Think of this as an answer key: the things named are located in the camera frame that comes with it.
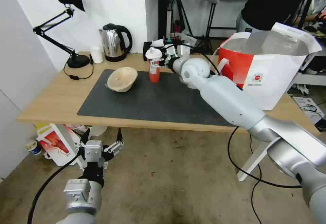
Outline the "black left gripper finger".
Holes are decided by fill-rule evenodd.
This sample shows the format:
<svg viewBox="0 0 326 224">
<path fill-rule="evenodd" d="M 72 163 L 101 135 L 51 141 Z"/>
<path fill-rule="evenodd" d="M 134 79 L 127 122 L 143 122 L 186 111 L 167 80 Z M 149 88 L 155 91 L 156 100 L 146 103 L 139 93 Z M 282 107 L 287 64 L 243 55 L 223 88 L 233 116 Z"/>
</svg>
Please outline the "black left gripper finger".
<svg viewBox="0 0 326 224">
<path fill-rule="evenodd" d="M 89 141 L 90 138 L 90 131 L 91 128 L 88 128 L 85 133 L 83 133 L 80 137 L 80 141 L 79 141 L 79 147 L 85 147 L 86 143 Z"/>
<path fill-rule="evenodd" d="M 103 152 L 115 156 L 123 149 L 124 144 L 121 128 L 118 128 L 116 141 L 109 146 L 103 146 Z"/>
</svg>

